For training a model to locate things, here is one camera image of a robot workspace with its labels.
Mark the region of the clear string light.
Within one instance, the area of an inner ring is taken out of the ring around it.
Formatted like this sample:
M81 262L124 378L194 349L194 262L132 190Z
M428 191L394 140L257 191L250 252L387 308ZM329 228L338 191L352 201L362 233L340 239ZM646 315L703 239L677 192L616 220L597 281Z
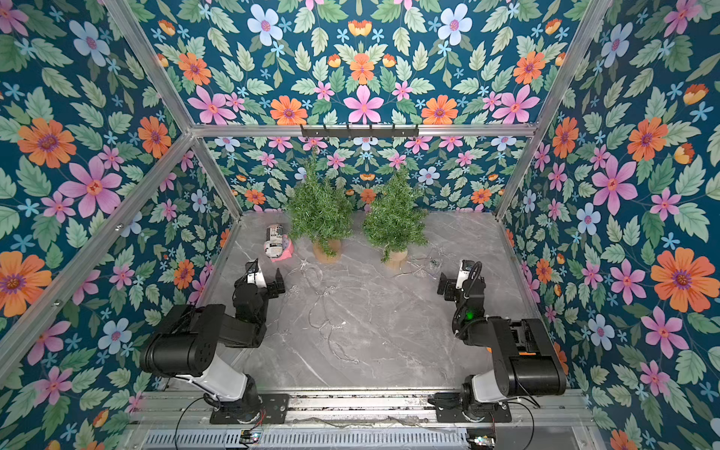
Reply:
M434 296L443 262L431 251L397 267L348 254L339 264L308 264L301 271L312 299L307 326L339 362L425 367L446 344L447 313Z

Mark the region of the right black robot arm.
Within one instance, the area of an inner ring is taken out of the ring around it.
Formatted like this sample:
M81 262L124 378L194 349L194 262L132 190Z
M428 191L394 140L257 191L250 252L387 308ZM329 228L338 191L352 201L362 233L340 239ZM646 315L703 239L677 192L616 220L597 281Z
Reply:
M465 279L440 276L438 295L456 307L451 321L455 338L491 356L490 369L467 376L459 391L429 398L440 423L508 423L512 399L534 401L566 391L566 374L543 322L487 315L485 288L476 270Z

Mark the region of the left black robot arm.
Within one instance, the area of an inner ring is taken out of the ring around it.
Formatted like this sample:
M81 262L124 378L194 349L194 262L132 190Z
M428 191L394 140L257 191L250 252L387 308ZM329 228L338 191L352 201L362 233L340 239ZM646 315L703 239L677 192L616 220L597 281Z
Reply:
M260 269L248 264L246 273L234 283L233 315L223 304L173 307L142 351L141 370L200 389L202 401L213 409L213 425L277 421L277 411L287 397L263 399L251 375L231 367L217 349L221 345L259 348L266 336L269 301L284 293L281 272L263 281Z

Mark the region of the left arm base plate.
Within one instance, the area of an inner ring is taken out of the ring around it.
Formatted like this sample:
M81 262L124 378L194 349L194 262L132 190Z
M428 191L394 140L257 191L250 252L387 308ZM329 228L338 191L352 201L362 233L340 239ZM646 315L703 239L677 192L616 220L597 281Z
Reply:
M289 412L287 394L251 394L243 399L223 401L213 407L211 425L281 425Z

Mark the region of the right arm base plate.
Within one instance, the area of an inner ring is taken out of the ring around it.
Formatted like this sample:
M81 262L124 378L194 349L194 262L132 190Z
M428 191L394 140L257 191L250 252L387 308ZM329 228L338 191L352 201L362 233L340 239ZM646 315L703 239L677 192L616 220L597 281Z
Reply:
M437 392L427 402L434 408L439 423L504 424L512 421L505 403L478 403L469 394Z

